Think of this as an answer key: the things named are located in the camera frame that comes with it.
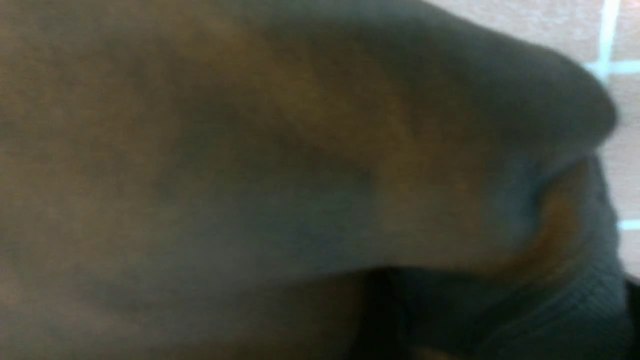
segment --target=beige tile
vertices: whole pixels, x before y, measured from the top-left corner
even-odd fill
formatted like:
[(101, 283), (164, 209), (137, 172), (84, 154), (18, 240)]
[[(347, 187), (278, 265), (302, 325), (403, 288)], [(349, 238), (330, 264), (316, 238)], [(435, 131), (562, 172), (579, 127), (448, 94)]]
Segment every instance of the beige tile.
[(640, 218), (640, 126), (622, 126), (602, 149), (620, 218)]
[(622, 262), (628, 273), (640, 277), (640, 231), (623, 231), (620, 235)]
[(598, 58), (604, 0), (428, 0), (462, 17), (544, 44), (578, 61)]
[(621, 122), (640, 126), (640, 74), (613, 75), (609, 86), (618, 105)]
[(614, 60), (640, 60), (640, 1), (620, 0)]

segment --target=white grout line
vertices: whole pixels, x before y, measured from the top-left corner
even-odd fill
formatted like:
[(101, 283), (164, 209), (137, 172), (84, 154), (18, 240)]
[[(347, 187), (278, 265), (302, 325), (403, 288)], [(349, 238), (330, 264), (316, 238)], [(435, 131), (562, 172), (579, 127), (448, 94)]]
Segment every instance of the white grout line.
[(616, 23), (618, 22), (619, 12), (620, 0), (604, 0), (600, 23), (599, 55), (595, 67), (595, 74), (603, 83), (609, 80), (609, 67), (611, 66), (611, 54), (613, 52), (613, 41), (616, 37)]
[(612, 74), (635, 74), (640, 72), (640, 60), (617, 61), (611, 63)]
[(622, 220), (618, 222), (618, 229), (624, 230), (640, 230), (640, 220)]

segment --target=skin fold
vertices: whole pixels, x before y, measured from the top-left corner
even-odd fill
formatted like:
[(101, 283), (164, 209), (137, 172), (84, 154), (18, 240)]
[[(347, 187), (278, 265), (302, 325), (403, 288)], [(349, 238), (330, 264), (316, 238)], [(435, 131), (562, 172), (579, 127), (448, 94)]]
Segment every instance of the skin fold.
[(587, 256), (557, 179), (616, 113), (548, 49), (418, 0), (0, 9), (2, 359), (342, 359), (369, 270)]

